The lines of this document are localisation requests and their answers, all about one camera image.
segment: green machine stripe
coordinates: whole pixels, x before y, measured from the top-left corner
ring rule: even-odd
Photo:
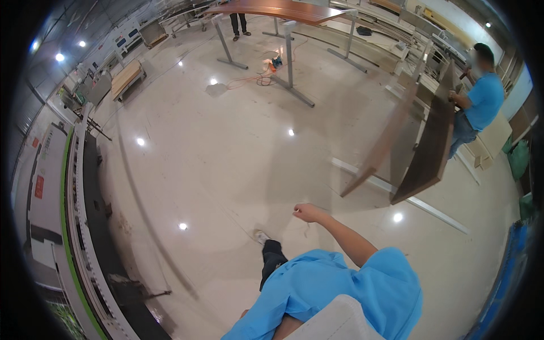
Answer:
[[[106,334],[104,334],[104,331],[100,327],[100,324],[96,320],[95,315],[93,314],[91,307],[89,306],[89,303],[87,299],[85,298],[85,295],[83,294],[83,290],[81,288],[81,283],[79,282],[79,278],[76,273],[76,267],[73,264],[72,259],[72,253],[70,251],[70,244],[68,240],[68,231],[66,229],[66,212],[65,212],[65,188],[66,188],[66,163],[68,161],[68,153],[70,149],[70,140],[72,139],[73,135],[73,127],[70,128],[70,131],[68,132],[68,136],[66,138],[66,145],[64,146],[64,156],[63,156],[63,165],[60,172],[61,178],[60,178],[60,224],[62,227],[63,232],[63,243],[64,243],[64,249],[66,250],[66,258],[68,259],[68,266],[70,267],[70,273],[72,274],[73,282],[76,285],[77,294],[79,295],[79,298],[81,299],[81,302],[83,304],[83,308],[85,308],[85,311],[87,312],[87,315],[89,316],[89,319],[91,320],[92,325],[100,335],[100,337],[103,340],[108,340],[108,337]]]

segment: hand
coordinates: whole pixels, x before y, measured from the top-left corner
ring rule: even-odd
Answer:
[[[311,203],[297,204],[294,208],[293,216],[298,217],[304,222],[321,223],[329,215]]]

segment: black pants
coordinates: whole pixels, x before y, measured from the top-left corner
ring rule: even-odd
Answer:
[[[263,285],[268,279],[268,276],[270,276],[270,274],[272,274],[276,268],[288,261],[281,252],[281,243],[274,240],[267,240],[264,243],[263,260],[263,280],[261,281],[259,292],[263,290]]]
[[[240,17],[240,23],[242,24],[242,33],[246,33],[248,30],[246,29],[246,22],[245,22],[245,14],[238,13],[238,16]],[[238,18],[236,18],[236,13],[231,14],[231,24],[232,24],[232,30],[234,31],[234,35],[240,35],[240,32],[238,31]]]

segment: light blue shirt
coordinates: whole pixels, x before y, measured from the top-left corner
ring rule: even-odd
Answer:
[[[465,109],[468,122],[482,132],[497,116],[504,101],[503,83],[496,73],[483,75],[467,94],[472,106]]]
[[[276,269],[221,339],[270,340],[284,313],[306,322],[340,294],[359,301],[367,323],[387,340],[408,338],[421,316],[419,279],[399,249],[379,250],[358,271],[339,252],[315,249]]]

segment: wooden tabletop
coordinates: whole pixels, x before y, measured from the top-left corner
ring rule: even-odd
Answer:
[[[113,100],[123,91],[138,74],[140,74],[141,64],[136,59],[132,60],[125,68],[112,79]]]
[[[233,0],[206,13],[268,15],[317,25],[343,15],[342,11],[291,0]]]

